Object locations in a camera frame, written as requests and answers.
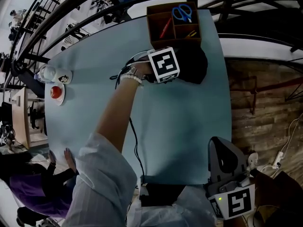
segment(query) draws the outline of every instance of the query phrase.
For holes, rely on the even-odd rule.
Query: purple shirt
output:
[[[72,191],[66,187],[58,197],[45,196],[41,174],[12,176],[10,189],[26,207],[47,216],[65,218],[71,206]]]

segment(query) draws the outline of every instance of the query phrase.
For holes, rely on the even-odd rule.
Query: pearl bracelet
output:
[[[136,80],[137,82],[139,82],[139,84],[141,85],[142,84],[142,80],[134,75],[128,75],[128,74],[124,74],[120,77],[120,80],[123,80],[124,78],[131,78],[131,79],[134,79]]]

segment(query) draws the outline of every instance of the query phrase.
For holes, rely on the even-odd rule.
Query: black chair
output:
[[[33,129],[39,129],[39,127],[36,127],[36,119],[45,118],[44,113],[37,112],[37,110],[34,108],[34,102],[32,103],[32,106],[29,108],[28,116],[30,117],[30,123]]]
[[[13,125],[13,116],[11,111],[11,104],[3,102],[0,108],[0,119],[2,125]]]

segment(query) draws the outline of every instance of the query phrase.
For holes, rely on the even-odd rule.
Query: light blue table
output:
[[[202,84],[179,79],[168,84],[145,83],[135,97],[131,118],[148,182],[206,183],[210,138],[232,137],[230,92],[219,37],[208,10],[199,10],[199,19],[202,49],[208,58]],[[59,160],[66,147],[77,154],[94,131],[114,92],[115,81],[109,77],[134,54],[151,48],[147,21],[142,17],[94,34],[50,60],[50,65],[74,71],[61,106],[52,102],[51,86],[45,87],[48,141]],[[134,146],[129,126],[123,155],[141,176]]]

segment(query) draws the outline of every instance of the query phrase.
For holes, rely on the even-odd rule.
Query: wooden organizer box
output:
[[[178,7],[179,4],[187,4],[192,9],[192,23],[184,22],[183,20],[178,20],[173,17],[172,9]],[[172,18],[172,21],[164,37],[160,39],[160,35],[170,18]],[[201,44],[199,17],[194,2],[174,2],[147,7],[147,24],[151,44],[154,49],[160,49],[166,46],[180,47],[185,44]],[[191,38],[185,38],[193,30],[195,30],[197,34]]]

